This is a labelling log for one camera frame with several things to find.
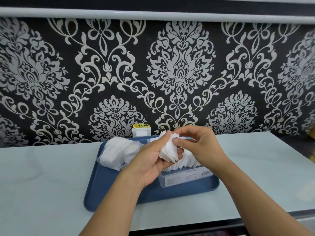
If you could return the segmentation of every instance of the black trim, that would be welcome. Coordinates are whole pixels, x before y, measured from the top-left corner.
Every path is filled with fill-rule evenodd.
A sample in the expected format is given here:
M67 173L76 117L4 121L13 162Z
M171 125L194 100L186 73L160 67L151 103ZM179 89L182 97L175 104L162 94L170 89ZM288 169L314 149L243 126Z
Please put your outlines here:
M294 218L314 216L315 209L294 211L294 212L290 212L289 214L292 215ZM203 229L209 229L209 228L214 228L214 227L222 227L222 228L224 227L226 229L237 229L240 231L244 231L246 233L246 229L244 226L234 227L234 225L239 225L239 224L242 224L241 218L196 223L196 224L178 225L178 226L163 227L163 228L152 228L152 229L146 229L146 230L137 230L137 231L129 232L129 236L154 235L154 234L165 234L165 233L176 233L176 232L181 232L180 235L185 235L186 233L183 231L200 230L200 232L198 233L203 233L203 232L211 231L211 230L205 231Z
M230 0L0 0L0 7L315 16L315 4Z

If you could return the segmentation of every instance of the wall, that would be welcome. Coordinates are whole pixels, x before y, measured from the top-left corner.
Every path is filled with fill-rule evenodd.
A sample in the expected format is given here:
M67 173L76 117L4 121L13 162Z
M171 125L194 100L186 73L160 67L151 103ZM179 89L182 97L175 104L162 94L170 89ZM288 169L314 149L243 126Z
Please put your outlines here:
M133 123L304 133L315 27L0 19L0 145L105 141Z

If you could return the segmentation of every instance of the white countertop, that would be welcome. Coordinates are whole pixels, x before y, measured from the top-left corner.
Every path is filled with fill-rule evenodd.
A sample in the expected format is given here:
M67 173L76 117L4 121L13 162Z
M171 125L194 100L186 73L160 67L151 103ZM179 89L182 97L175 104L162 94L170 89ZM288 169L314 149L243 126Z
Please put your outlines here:
M315 209L315 164L269 132L217 136L226 154L286 211ZM78 235L101 143L0 148L0 235ZM239 218L212 192L137 205L131 230Z

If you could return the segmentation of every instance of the plastic tray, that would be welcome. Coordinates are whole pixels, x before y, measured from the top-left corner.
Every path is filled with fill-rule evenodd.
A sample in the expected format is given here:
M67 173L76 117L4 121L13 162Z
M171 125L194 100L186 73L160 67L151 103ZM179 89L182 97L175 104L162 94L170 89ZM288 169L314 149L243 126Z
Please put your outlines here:
M143 144L147 143L149 138L156 138L157 136L130 138L132 141L138 141ZM106 142L100 146L96 158L102 152ZM94 212L106 193L112 186L120 171L103 167L96 161L93 167L91 178L84 197L84 207L91 212ZM212 175L200 180L190 181L187 183L162 188L158 179L155 179L150 185L145 187L141 192L137 204L153 202L163 199L175 198L191 194L199 194L212 191L218 188L219 179Z

